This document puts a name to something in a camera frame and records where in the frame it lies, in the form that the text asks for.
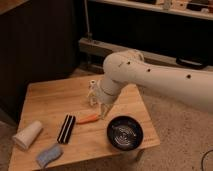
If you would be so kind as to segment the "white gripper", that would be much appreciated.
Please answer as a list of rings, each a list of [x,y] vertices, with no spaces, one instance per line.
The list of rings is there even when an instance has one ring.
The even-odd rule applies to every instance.
[[[113,107],[115,97],[112,95],[108,95],[99,87],[96,87],[94,89],[94,93],[98,102],[101,105],[101,118],[104,119]]]

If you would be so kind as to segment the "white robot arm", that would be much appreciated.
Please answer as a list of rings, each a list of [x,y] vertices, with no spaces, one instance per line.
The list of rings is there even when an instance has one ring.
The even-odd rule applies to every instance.
[[[153,89],[213,113],[213,72],[149,64],[137,50],[108,55],[103,62],[103,70],[103,77],[94,87],[101,118],[107,116],[128,84]]]

